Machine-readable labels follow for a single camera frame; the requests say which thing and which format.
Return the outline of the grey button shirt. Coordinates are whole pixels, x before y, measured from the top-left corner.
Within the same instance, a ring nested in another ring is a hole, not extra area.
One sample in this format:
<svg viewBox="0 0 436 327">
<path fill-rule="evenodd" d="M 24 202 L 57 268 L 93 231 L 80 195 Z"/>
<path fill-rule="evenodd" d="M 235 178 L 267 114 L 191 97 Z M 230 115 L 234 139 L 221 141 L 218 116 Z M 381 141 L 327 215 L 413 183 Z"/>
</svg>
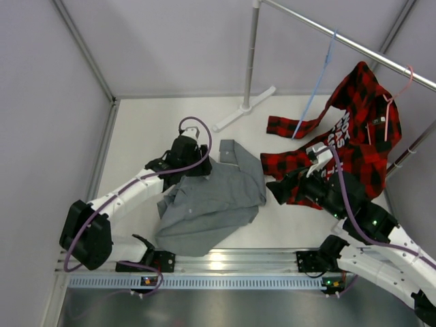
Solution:
<svg viewBox="0 0 436 327">
<path fill-rule="evenodd" d="M 158 202 L 158 248 L 202 257 L 239 228 L 250 224 L 266 203 L 261 162 L 235 140 L 222 140 L 209 176 L 185 176 Z"/>
</svg>

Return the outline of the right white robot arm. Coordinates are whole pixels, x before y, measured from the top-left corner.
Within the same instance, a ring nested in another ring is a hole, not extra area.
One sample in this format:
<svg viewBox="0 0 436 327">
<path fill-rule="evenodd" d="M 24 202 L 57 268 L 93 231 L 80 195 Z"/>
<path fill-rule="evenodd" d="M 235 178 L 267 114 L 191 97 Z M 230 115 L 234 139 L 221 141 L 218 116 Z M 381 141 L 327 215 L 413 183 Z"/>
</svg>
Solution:
<svg viewBox="0 0 436 327">
<path fill-rule="evenodd" d="M 435 325 L 435 259 L 365 196 L 352 174 L 336 172 L 325 179 L 302 168 L 266 186 L 280 204 L 292 197 L 308 200 L 337 219 L 317 249 L 321 268 L 362 277 L 401 300 L 427 326 Z"/>
</svg>

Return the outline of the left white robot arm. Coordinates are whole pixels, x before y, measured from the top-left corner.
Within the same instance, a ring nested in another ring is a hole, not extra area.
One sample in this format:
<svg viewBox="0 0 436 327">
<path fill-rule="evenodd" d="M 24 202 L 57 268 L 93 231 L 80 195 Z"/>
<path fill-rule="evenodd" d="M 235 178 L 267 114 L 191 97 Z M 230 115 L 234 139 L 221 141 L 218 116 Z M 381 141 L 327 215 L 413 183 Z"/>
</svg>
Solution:
<svg viewBox="0 0 436 327">
<path fill-rule="evenodd" d="M 68 211 L 59 240 L 67 260 L 95 270 L 106 262 L 131 262 L 140 272 L 154 263 L 154 247 L 137 234 L 117 236 L 114 227 L 149 198 L 163 193 L 185 176 L 208 176 L 209 147 L 194 137 L 179 136 L 172 148 L 148 162 L 132 179 L 90 202 L 78 200 Z"/>
</svg>

